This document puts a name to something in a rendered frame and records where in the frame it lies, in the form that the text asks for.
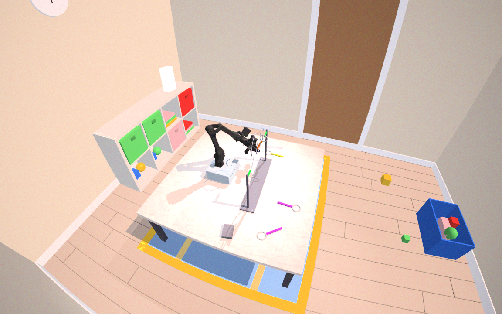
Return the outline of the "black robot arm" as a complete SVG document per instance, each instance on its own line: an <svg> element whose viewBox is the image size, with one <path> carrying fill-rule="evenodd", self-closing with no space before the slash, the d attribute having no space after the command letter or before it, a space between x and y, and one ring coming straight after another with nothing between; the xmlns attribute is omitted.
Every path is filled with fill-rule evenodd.
<svg viewBox="0 0 502 314"><path fill-rule="evenodd" d="M217 129L214 129L214 128L217 128ZM224 133L230 135L236 142L239 141L239 142L243 143L245 141L246 137L248 137L249 133L251 132L251 130L247 127L244 127L242 131L229 130L228 128L223 126L221 123L208 125L207 127L205 127L205 130L209 134L211 141L215 147L215 155L214 155L215 166L219 167L219 168L221 168L224 165L223 159L225 157L225 153L217 141L216 134L219 133L220 131L223 131ZM251 135L251 138L246 140L249 145L253 141L253 138L254 138L254 135Z"/></svg>

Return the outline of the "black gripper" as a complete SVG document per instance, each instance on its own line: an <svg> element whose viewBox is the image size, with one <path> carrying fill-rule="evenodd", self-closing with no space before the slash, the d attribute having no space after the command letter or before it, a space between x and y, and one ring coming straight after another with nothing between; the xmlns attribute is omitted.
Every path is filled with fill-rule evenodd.
<svg viewBox="0 0 502 314"><path fill-rule="evenodd" d="M249 151L251 151L251 146L252 146L252 151L254 151L254 152L257 151L258 152L259 149L256 149L257 148L256 142L257 142L258 139L256 138L253 142L251 142L250 145L246 141L248 139L249 138L246 138L245 141L243 142L243 146L245 145L247 147L247 149L245 150L245 153L247 154Z"/></svg>

